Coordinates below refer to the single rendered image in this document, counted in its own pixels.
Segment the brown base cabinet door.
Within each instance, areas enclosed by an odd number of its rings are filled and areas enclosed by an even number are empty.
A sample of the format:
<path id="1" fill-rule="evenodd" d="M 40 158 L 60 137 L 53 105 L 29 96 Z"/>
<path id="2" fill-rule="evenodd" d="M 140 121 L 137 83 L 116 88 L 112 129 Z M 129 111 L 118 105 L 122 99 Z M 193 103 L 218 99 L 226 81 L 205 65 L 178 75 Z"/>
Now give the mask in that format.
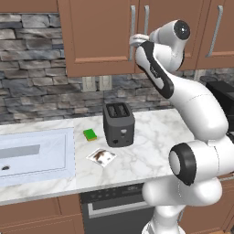
<path id="1" fill-rule="evenodd" d="M 0 234 L 84 234 L 84 227 L 78 214 L 0 228 Z"/>

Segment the white sink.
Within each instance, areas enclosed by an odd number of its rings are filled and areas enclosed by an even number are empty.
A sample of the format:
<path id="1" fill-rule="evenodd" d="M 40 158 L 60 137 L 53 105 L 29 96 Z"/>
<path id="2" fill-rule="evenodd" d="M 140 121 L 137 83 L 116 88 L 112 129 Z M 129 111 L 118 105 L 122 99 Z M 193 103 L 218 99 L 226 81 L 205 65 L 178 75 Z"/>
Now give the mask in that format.
<path id="1" fill-rule="evenodd" d="M 0 186 L 74 175 L 72 128 L 0 135 Z"/>

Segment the brown wall cabinet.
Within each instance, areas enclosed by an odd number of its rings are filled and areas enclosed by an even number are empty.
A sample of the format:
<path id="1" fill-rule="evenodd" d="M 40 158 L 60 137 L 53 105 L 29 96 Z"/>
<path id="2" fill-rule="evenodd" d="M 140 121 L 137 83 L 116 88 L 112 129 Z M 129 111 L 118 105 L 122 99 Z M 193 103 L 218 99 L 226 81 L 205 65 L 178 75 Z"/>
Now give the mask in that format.
<path id="1" fill-rule="evenodd" d="M 57 0 L 0 0 L 0 13 L 57 12 Z"/>

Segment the dark grey toaster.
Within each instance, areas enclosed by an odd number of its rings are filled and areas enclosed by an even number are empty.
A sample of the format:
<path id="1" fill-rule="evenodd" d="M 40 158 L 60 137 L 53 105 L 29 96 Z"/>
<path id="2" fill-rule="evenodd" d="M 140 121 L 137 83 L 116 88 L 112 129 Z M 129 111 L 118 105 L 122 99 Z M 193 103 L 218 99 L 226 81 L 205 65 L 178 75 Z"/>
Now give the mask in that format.
<path id="1" fill-rule="evenodd" d="M 103 130 L 110 147 L 133 144 L 135 119 L 128 103 L 115 102 L 103 105 Z"/>

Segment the black countertop appliance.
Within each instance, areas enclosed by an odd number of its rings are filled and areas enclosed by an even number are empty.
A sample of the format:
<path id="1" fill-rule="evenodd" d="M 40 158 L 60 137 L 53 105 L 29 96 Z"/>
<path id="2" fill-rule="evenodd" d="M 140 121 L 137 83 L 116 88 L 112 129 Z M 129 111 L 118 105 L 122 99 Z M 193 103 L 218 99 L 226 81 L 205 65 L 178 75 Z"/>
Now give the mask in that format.
<path id="1" fill-rule="evenodd" d="M 234 87 L 225 81 L 209 81 L 206 87 L 213 93 L 229 122 L 229 131 L 234 132 Z"/>

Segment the brown wall cabinet door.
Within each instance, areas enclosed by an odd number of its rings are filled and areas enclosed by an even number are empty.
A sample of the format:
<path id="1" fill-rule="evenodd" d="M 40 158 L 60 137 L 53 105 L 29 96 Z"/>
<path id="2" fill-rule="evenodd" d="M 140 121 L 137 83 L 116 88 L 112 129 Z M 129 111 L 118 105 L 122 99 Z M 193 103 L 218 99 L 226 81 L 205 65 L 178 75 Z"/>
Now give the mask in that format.
<path id="1" fill-rule="evenodd" d="M 58 0 L 68 76 L 134 72 L 134 54 L 128 61 L 131 5 L 135 34 L 139 0 Z"/>
<path id="2" fill-rule="evenodd" d="M 218 18 L 218 5 L 223 5 L 223 15 L 212 55 L 206 58 Z M 210 1 L 197 68 L 234 68 L 234 0 Z"/>
<path id="3" fill-rule="evenodd" d="M 149 5 L 149 35 L 164 24 L 181 19 L 190 27 L 185 47 L 185 60 L 180 70 L 195 69 L 210 0 L 140 0 L 137 32 L 144 34 L 144 6 Z"/>

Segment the brown base cabinet drawer front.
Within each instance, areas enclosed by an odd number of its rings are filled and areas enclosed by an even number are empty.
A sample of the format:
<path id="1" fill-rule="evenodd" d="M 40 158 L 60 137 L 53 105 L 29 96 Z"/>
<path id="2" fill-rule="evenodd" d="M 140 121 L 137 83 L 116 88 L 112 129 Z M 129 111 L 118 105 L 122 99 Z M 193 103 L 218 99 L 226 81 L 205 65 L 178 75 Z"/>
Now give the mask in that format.
<path id="1" fill-rule="evenodd" d="M 40 199 L 0 206 L 0 222 L 8 223 L 50 217 L 59 213 L 59 201 L 56 198 Z"/>

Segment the green and yellow sponge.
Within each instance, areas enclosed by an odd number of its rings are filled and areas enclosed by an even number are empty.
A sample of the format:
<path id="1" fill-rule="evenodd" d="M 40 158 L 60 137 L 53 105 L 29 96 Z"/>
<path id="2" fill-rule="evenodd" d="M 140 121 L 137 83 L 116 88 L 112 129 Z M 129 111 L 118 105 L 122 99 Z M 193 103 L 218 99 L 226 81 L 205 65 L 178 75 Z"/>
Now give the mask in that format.
<path id="1" fill-rule="evenodd" d="M 92 129 L 84 130 L 83 134 L 88 142 L 97 139 L 97 135 Z"/>

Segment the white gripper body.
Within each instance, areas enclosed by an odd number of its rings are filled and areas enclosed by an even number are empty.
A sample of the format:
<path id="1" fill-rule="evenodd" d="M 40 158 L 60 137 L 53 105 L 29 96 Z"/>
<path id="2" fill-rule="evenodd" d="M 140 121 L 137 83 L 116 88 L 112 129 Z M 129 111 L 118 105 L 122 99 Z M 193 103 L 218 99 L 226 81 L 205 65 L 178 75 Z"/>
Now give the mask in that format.
<path id="1" fill-rule="evenodd" d="M 133 47 L 139 47 L 142 43 L 148 40 L 149 37 L 147 35 L 135 34 L 133 36 L 130 36 L 129 44 Z"/>

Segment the black dishwasher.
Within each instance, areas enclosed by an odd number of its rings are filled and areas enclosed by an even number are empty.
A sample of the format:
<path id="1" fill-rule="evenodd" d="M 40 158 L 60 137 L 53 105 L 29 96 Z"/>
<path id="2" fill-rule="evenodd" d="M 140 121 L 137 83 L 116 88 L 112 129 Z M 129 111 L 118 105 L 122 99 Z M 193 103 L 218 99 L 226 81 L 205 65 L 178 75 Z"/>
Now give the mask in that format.
<path id="1" fill-rule="evenodd" d="M 141 234 L 154 214 L 142 188 L 143 183 L 81 193 L 84 234 Z"/>

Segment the brown base cabinet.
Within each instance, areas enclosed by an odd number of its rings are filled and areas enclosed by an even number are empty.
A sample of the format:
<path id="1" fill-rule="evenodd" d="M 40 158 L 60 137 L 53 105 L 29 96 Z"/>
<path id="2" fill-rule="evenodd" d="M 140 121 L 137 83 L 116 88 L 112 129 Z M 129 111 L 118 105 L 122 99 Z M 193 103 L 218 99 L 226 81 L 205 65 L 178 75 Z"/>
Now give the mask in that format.
<path id="1" fill-rule="evenodd" d="M 186 207 L 179 226 L 186 234 L 230 232 L 234 227 L 234 176 L 222 178 L 222 197 L 207 207 Z"/>

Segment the white wall outlet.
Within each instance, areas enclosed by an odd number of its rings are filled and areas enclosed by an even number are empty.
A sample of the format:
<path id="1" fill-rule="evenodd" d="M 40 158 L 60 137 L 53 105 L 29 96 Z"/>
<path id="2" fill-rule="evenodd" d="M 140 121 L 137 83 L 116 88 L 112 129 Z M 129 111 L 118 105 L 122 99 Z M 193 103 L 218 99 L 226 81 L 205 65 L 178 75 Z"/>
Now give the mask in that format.
<path id="1" fill-rule="evenodd" d="M 83 77 L 82 85 L 84 92 L 96 91 L 96 80 L 94 77 Z"/>
<path id="2" fill-rule="evenodd" d="M 111 90 L 112 76 L 111 75 L 100 76 L 99 84 L 100 84 L 100 90 Z"/>

